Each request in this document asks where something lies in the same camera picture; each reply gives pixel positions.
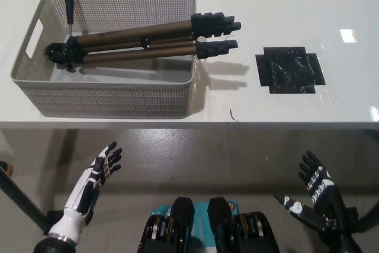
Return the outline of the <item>white and black left hand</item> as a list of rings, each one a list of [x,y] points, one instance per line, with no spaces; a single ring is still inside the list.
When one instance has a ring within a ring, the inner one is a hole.
[[[112,142],[106,146],[87,167],[75,184],[63,209],[62,218],[49,230],[48,237],[79,243],[82,229],[89,225],[94,215],[101,187],[121,168],[121,148]]]

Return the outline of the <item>black and white right hand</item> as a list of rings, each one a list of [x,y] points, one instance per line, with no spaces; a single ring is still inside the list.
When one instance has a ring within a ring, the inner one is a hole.
[[[290,215],[318,233],[351,234],[347,208],[328,170],[310,150],[302,160],[298,176],[306,186],[312,206],[281,193],[275,193],[274,197]]]

